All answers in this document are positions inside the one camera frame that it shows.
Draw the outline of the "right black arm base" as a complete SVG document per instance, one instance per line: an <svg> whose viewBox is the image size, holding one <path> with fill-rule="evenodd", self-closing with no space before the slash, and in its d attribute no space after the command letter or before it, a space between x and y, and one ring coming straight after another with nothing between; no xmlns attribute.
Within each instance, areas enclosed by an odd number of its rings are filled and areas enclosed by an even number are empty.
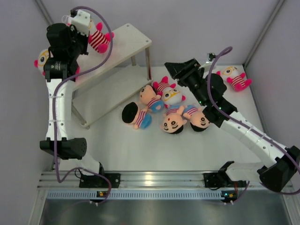
<svg viewBox="0 0 300 225"><path fill-rule="evenodd" d="M245 188L246 181L232 181L226 173L222 172L208 172L203 174L204 185L206 188L219 189L219 188Z"/></svg>

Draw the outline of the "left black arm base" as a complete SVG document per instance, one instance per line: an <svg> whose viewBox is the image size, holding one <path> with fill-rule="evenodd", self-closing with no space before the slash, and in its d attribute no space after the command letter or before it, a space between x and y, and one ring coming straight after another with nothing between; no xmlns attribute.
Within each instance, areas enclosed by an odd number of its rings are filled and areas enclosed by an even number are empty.
<svg viewBox="0 0 300 225"><path fill-rule="evenodd" d="M105 177L110 181L112 188L118 188L120 185L120 173L106 173ZM109 183L96 175L81 175L79 188L108 188Z"/></svg>

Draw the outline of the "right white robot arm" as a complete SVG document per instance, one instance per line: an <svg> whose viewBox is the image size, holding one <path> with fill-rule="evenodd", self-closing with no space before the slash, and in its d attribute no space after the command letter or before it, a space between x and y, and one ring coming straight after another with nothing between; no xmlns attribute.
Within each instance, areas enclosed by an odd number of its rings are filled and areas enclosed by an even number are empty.
<svg viewBox="0 0 300 225"><path fill-rule="evenodd" d="M196 59L183 63L166 62L171 78L181 87L187 87L200 105L208 121L235 137L252 151L259 163L226 162L218 171L219 182L230 186L235 181L254 181L267 189L281 192L300 170L300 150L272 140L248 122L223 94L227 90L220 75L204 75L204 68Z"/></svg>

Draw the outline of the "panda plush with glasses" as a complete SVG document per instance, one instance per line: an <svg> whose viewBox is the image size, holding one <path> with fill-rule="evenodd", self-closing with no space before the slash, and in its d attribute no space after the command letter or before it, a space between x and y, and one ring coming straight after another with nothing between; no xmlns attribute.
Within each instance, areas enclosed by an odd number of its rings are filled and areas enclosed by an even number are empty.
<svg viewBox="0 0 300 225"><path fill-rule="evenodd" d="M72 77L75 81L80 72L80 66L76 61L76 56L68 56L68 53L55 52L54 50L44 49L39 54L34 66L39 69L47 81L52 79L67 79Z"/></svg>
<svg viewBox="0 0 300 225"><path fill-rule="evenodd" d="M88 43L98 53L105 53L108 49L109 43L114 38L114 33L102 32L103 24L101 22L95 24L94 21L90 20L89 25L89 39Z"/></svg>
<svg viewBox="0 0 300 225"><path fill-rule="evenodd" d="M186 100L186 97L176 87L176 84L170 84L168 76L164 76L160 82L153 82L152 84L155 92L161 96L166 108L172 105L178 105Z"/></svg>
<svg viewBox="0 0 300 225"><path fill-rule="evenodd" d="M231 85L235 92L243 91L252 83L251 79L246 78L246 73L240 73L235 66L229 66L216 72L224 81Z"/></svg>

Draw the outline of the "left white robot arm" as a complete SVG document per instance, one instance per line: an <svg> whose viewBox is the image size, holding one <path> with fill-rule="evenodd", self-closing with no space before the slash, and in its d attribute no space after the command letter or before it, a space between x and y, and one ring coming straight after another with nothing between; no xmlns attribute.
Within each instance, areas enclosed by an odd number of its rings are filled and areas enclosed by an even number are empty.
<svg viewBox="0 0 300 225"><path fill-rule="evenodd" d="M106 176L101 173L101 164L87 154L85 138L76 138L71 129L72 93L80 55L87 55L89 25L55 23L47 28L49 41L44 64L45 81L49 98L48 130L40 149L58 159L77 160L77 169L90 175L95 187L105 184Z"/></svg>

